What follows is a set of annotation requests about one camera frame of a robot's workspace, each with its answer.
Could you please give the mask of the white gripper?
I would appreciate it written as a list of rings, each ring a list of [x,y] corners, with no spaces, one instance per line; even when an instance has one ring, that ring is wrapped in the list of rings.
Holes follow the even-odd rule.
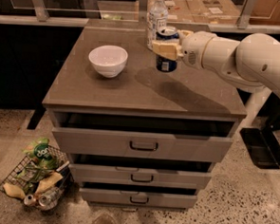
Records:
[[[191,30],[179,30],[179,42],[166,42],[156,40],[152,42],[155,54],[165,59],[176,61],[181,58],[182,62],[189,67],[201,69],[202,58],[208,43],[216,37],[212,32]]]

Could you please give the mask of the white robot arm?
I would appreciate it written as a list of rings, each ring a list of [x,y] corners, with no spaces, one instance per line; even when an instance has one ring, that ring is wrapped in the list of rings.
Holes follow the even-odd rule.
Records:
[[[154,53],[195,69],[209,69],[243,91],[266,87],[280,99],[280,43],[270,35],[254,33],[236,41],[207,31],[178,34],[176,40],[153,41]]]

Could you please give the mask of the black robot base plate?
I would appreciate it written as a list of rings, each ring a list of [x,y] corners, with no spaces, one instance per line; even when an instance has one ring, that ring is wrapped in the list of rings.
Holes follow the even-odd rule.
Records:
[[[242,128],[239,133],[255,166],[261,169],[280,168],[280,143],[268,127],[262,130]]]

